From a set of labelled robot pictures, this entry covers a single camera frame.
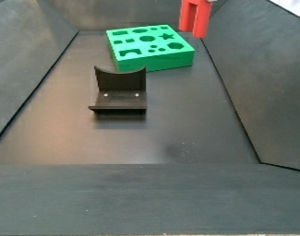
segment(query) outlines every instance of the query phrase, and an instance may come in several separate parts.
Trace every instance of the black floor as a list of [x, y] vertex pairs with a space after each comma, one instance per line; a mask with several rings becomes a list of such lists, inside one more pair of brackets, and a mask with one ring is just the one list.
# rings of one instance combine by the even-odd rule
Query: black floor
[[106, 38], [76, 36], [0, 138], [0, 164], [258, 163], [198, 39], [194, 65], [147, 73], [146, 115], [96, 116], [92, 66], [114, 70]]

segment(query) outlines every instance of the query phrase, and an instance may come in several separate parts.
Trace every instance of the red object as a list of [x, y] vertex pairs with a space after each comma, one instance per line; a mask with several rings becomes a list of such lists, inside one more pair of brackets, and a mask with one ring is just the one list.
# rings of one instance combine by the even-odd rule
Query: red object
[[182, 0], [179, 30], [191, 31], [192, 36], [203, 38], [209, 25], [213, 3], [207, 0]]

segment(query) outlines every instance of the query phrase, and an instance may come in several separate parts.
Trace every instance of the gray surface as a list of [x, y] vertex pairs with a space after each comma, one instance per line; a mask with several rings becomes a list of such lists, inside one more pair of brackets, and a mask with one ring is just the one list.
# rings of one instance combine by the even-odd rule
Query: gray surface
[[0, 166], [0, 235], [300, 234], [300, 172], [263, 165]]
[[79, 30], [168, 24], [178, 27], [180, 0], [48, 0]]
[[75, 33], [45, 1], [0, 2], [0, 132]]
[[219, 10], [219, 8], [223, 6], [223, 4], [227, 2], [227, 0], [217, 0], [213, 2], [213, 12], [211, 12], [211, 16], [214, 15], [214, 13]]
[[261, 161], [300, 169], [300, 18], [230, 0], [204, 42]]
[[103, 33], [81, 33], [0, 138], [0, 164], [257, 163], [199, 40], [190, 67], [147, 73], [146, 116], [95, 116]]

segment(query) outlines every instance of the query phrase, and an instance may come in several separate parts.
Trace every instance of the green foam block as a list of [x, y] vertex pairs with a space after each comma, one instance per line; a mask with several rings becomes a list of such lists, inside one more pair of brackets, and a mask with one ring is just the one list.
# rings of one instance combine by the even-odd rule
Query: green foam block
[[167, 25], [106, 31], [119, 72], [164, 70], [192, 64], [194, 48]]

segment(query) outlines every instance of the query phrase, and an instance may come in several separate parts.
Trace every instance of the black bracket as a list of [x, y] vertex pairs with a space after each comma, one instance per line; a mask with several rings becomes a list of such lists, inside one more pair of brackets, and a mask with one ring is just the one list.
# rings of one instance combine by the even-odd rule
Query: black bracket
[[96, 66], [97, 96], [93, 112], [112, 110], [144, 111], [146, 102], [146, 67], [128, 73], [111, 73]]

